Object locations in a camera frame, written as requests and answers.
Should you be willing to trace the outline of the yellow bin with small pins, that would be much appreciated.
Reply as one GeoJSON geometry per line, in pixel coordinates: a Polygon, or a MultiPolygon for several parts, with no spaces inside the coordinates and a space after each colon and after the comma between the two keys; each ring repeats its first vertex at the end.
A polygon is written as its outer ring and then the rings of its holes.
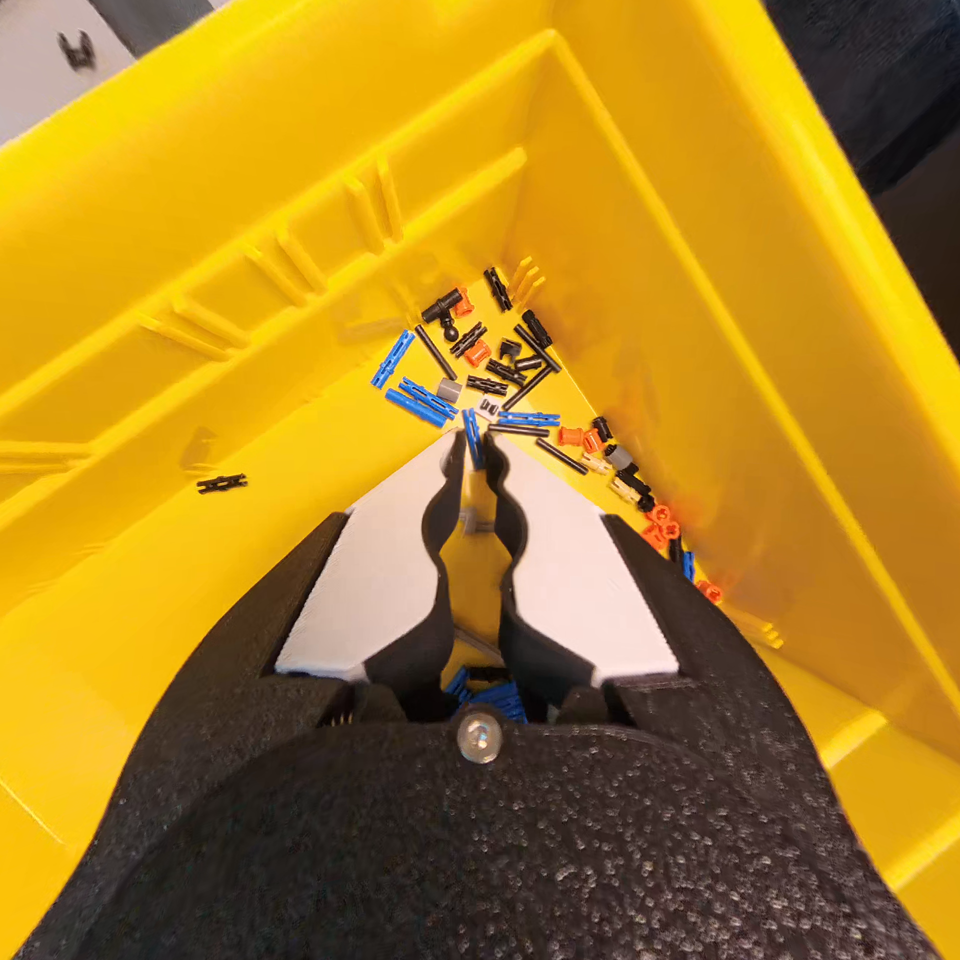
{"type": "Polygon", "coordinates": [[[759,2],[235,2],[1,234],[2,958],[958,958],[958,364],[759,2]],[[542,711],[465,444],[413,722],[274,660],[490,268],[721,596],[542,711]]]}

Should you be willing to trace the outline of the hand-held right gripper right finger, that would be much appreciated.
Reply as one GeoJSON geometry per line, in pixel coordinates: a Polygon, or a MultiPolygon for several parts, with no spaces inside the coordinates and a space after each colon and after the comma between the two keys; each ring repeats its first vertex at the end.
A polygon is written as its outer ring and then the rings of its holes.
{"type": "Polygon", "coordinates": [[[681,678],[608,514],[505,434],[484,438],[500,582],[499,649],[521,695],[560,710],[578,690],[660,689],[681,678]]]}

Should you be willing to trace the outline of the pile of blue black pins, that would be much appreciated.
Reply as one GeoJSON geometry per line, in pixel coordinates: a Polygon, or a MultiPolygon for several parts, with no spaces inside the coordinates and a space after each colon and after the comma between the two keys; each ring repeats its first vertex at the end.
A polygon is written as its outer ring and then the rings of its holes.
{"type": "Polygon", "coordinates": [[[718,588],[707,581],[696,581],[693,560],[682,547],[677,517],[665,503],[656,500],[632,453],[615,442],[606,417],[597,415],[586,425],[569,422],[553,411],[523,408],[534,390],[550,378],[562,376],[564,371],[552,353],[553,339],[542,321],[529,308],[519,312],[525,306],[520,290],[510,291],[495,268],[485,270],[484,277],[498,308],[519,318],[512,336],[502,340],[497,356],[485,341],[488,330],[484,322],[476,322],[462,336],[458,335],[454,321],[474,312],[467,288],[460,287],[431,304],[422,313],[422,321],[441,323],[450,342],[450,357],[470,366],[469,375],[459,380],[450,359],[439,352],[424,326],[418,324],[413,331],[400,335],[378,367],[372,385],[377,389],[385,387],[414,338],[418,338],[443,368],[445,378],[439,380],[436,390],[428,390],[403,376],[386,391],[389,402],[438,427],[460,418],[463,432],[461,411],[473,408],[483,446],[487,434],[505,434],[606,514],[617,516],[613,533],[638,573],[643,594],[681,663],[679,639],[669,638],[666,616],[655,609],[653,587],[642,581],[641,563],[652,560],[654,552],[668,553],[671,560],[680,560],[681,574],[704,597],[713,602],[719,600],[718,588]]]}

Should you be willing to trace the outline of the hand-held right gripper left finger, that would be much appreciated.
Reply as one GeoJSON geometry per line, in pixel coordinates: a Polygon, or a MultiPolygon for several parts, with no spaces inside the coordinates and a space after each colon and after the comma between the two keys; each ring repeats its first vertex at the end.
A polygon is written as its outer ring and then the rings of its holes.
{"type": "Polygon", "coordinates": [[[390,691],[413,722],[449,720],[454,622],[441,551],[459,519],[466,435],[451,430],[345,512],[273,661],[276,674],[390,691]]]}

